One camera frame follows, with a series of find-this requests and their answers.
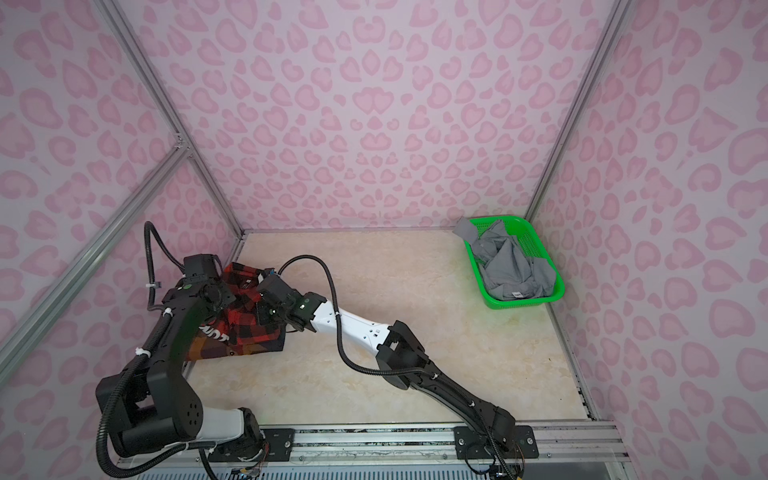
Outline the red black plaid shirt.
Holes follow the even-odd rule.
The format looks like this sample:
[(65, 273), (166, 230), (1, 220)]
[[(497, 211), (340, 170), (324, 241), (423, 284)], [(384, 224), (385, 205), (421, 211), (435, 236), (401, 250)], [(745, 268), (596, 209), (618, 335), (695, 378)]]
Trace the red black plaid shirt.
[(256, 269), (241, 263), (230, 263), (223, 279), (235, 295), (235, 302), (214, 321), (203, 324), (196, 336), (219, 340), (229, 345), (249, 345), (285, 336), (286, 328), (267, 319), (260, 304), (258, 284), (271, 270)]

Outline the green plastic basket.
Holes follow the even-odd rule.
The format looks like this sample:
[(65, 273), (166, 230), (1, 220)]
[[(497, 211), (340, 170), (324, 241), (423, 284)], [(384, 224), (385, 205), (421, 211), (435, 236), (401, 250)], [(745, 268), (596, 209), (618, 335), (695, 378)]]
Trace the green plastic basket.
[(454, 233), (464, 242), (487, 307), (522, 308), (563, 297), (564, 281), (527, 220), (516, 216), (463, 219)]

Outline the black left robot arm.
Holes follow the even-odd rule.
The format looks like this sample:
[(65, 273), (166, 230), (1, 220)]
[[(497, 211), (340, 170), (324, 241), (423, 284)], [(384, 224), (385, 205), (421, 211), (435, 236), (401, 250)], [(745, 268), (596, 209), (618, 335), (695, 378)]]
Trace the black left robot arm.
[(201, 326), (233, 300), (217, 256), (185, 258), (184, 276), (165, 294), (149, 338), (120, 373), (97, 385), (95, 453), (107, 475), (132, 477), (200, 448), (219, 460), (250, 461), (263, 454), (266, 441), (253, 413), (204, 406), (183, 374)]

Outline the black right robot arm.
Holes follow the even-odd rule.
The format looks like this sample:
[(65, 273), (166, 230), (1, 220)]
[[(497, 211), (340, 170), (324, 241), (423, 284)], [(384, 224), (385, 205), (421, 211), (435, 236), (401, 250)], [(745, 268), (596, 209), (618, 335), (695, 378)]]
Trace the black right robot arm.
[(301, 293), (276, 274), (259, 283), (257, 291), (270, 320), (299, 331), (334, 334), (337, 352), (347, 367), (436, 400), (479, 435), (496, 458), (522, 455), (515, 440), (514, 416), (446, 375), (406, 323), (382, 324), (357, 316), (338, 306), (335, 292), (330, 298)]

